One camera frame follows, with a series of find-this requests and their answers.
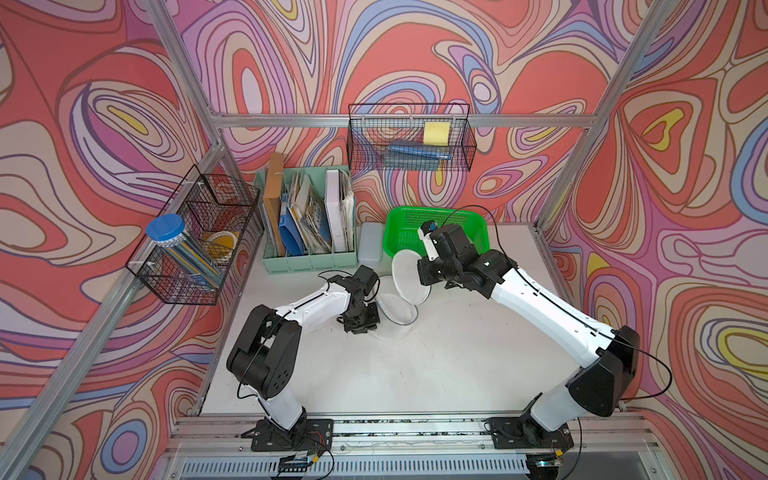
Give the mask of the white mesh laundry bag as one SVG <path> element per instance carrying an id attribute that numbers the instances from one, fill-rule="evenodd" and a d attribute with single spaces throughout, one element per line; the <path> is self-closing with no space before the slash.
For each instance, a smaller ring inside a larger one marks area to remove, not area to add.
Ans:
<path id="1" fill-rule="evenodd" d="M 391 263 L 391 274 L 381 278 L 376 295 L 385 319 L 396 327 L 410 327 L 419 316 L 418 307 L 426 302 L 431 287 L 421 283 L 418 273 L 420 255 L 413 250 L 401 250 Z"/>

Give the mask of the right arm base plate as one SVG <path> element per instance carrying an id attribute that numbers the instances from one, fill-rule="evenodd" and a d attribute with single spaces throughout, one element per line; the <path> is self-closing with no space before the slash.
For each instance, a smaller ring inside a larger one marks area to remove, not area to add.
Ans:
<path id="1" fill-rule="evenodd" d="M 566 424 L 547 431 L 529 416 L 490 417 L 484 422 L 497 450 L 545 449 L 562 450 L 574 447 L 574 440 Z"/>

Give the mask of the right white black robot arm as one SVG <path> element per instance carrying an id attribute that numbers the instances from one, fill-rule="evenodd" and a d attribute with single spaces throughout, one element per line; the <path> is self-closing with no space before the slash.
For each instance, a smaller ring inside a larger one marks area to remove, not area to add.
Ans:
<path id="1" fill-rule="evenodd" d="M 426 251 L 417 262 L 422 284 L 443 282 L 511 309 L 576 362 L 574 374 L 526 406 L 518 428 L 528 441 L 584 414 L 613 414 L 636 375 L 639 336 L 635 330 L 615 329 L 580 312 L 541 286 L 503 251 L 478 252 L 459 225 L 426 221 L 418 236 Z"/>

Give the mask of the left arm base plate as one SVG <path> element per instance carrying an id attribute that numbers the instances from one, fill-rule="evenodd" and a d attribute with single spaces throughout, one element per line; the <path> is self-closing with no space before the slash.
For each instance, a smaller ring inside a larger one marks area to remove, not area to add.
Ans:
<path id="1" fill-rule="evenodd" d="M 323 452 L 332 446 L 334 421 L 330 418 L 300 419 L 290 430 L 261 419 L 241 435 L 251 440 L 253 452 Z"/>

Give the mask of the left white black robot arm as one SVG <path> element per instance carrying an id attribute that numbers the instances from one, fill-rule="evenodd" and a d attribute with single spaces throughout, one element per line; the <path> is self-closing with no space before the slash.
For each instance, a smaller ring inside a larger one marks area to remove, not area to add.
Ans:
<path id="1" fill-rule="evenodd" d="M 335 321 L 343 331 L 366 334 L 380 324 L 375 296 L 379 276 L 367 266 L 349 274 L 332 270 L 319 290 L 288 305 L 254 307 L 226 359 L 235 377 L 237 398 L 255 398 L 267 424 L 283 433 L 294 433 L 306 419 L 306 409 L 293 394 L 290 381 L 300 342 L 305 333 Z"/>

